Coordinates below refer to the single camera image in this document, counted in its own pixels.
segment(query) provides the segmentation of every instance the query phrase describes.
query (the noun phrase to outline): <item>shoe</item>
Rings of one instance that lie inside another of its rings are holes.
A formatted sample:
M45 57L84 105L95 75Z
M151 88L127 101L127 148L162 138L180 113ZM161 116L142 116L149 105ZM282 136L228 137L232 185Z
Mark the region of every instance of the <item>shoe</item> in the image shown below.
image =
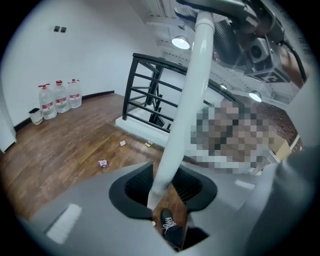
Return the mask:
M160 220L162 224L162 229L164 230L163 235L166 234L170 228L177 225L177 223L175 223L173 220L173 215L171 211L167 208L162 210Z
M184 229L178 226L173 219L173 214L167 208L163 209L160 214L162 224L162 236L169 242L174 250L180 251L183 243Z

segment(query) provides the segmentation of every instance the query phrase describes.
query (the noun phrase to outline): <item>gray plastic surface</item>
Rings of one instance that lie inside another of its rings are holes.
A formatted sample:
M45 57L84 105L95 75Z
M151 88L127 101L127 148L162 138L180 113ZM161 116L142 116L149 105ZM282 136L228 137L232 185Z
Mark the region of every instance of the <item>gray plastic surface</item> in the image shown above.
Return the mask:
M316 170L310 168L308 175L305 175L301 168L293 168L297 163L291 159L298 161L301 158L301 166L308 164L303 162L306 152L301 153L296 154L295 158L290 156L280 164L267 165L261 176L216 174L207 168L183 163L214 180L217 196L207 208L191 212L188 216L192 225L203 229L209 237L179 254L196 256L214 252L215 256L250 255L253 251L262 252L274 246L299 221L315 192ZM144 164L95 176L62 193L32 219L33 226L39 232L34 236L39 237L36 240L43 243L47 238L47 228L69 204L76 204L82 207L82 214L66 242L56 245L65 249L60 250L61 255L70 255L70 252L88 256L176 254L151 221L126 217L109 199L111 184ZM255 184L255 187L245 188L236 184L236 180Z

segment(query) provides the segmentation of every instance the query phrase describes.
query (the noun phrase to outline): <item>water bottle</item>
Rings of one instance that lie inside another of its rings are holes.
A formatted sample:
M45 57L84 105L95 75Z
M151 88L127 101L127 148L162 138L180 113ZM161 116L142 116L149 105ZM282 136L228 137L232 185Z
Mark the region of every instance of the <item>water bottle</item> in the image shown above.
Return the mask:
M81 90L78 82L79 80L72 79L68 85L69 104L72 109L80 107L82 103Z
M70 107L67 100L67 89L62 84L62 81L56 81L56 87L54 90L54 96L55 96L55 107L56 111L58 113L64 113L67 112Z
M55 118L57 116L56 105L52 93L47 89L47 85L39 85L42 90L39 92L39 103L45 120Z

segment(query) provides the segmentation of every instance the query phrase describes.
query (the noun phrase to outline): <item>black metal railing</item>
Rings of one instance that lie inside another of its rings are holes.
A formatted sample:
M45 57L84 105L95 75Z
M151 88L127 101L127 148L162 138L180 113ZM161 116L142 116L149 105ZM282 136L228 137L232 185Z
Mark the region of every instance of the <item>black metal railing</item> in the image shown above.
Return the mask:
M144 67L146 67L147 69L151 70L152 76L149 77L149 76L146 76L143 74L136 73L138 64L141 64ZM145 124L148 124L152 127L158 128L158 129L165 131L167 133L170 132L170 130L168 128L163 128L162 127L163 125L161 126L161 124L164 123L161 118L167 119L172 122L174 121L174 119L160 113L161 112L160 103L163 102L163 103L169 104L169 105L176 107L176 108L178 107L178 105L175 103L172 103L168 100L163 99L163 96L161 94L159 94L159 84L164 85L166 87L169 87L169 88L174 89L179 92L182 92L182 89L160 80L164 68L175 71L175 72L180 73L182 75L186 75L187 70L188 70L185 66L176 64L174 62L165 60L163 58L153 57L153 56L139 54L139 53L133 54L133 60L132 60L132 64L131 64L131 68L130 68L130 72L129 72L129 77L128 77L128 81L126 84L125 96L124 96L124 103L123 103L123 110L122 110L122 119L123 120L127 120L127 117L131 117L133 119L139 120ZM150 80L149 86L133 86L135 77ZM239 103L239 100L237 98L235 98L230 92L223 90L219 84L212 81L211 79L209 79L209 81L208 81L208 87L211 88L212 90L218 92L219 94L224 96L229 101ZM130 98L132 91L136 92L136 93L140 93L142 95ZM144 102L142 102L142 103L136 102L136 100L139 100L142 98L146 98ZM203 102L206 105L208 105L209 107L213 107L213 105L210 102L208 102L206 100L204 100ZM146 121L140 117L137 117L137 116L134 116L134 115L128 113L128 105L132 105L137 108L140 108L140 109L143 109L145 111L150 112L151 116L150 116L149 121ZM147 107L150 105L153 105L154 109L150 109Z

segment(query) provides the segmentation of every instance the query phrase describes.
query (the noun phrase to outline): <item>small trash bin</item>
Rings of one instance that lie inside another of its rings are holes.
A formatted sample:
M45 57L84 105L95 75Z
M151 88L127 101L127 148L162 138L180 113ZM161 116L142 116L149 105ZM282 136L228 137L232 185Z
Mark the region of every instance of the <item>small trash bin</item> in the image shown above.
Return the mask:
M31 118L32 123L36 126L40 125L44 120L41 110L37 107L29 111L29 116Z

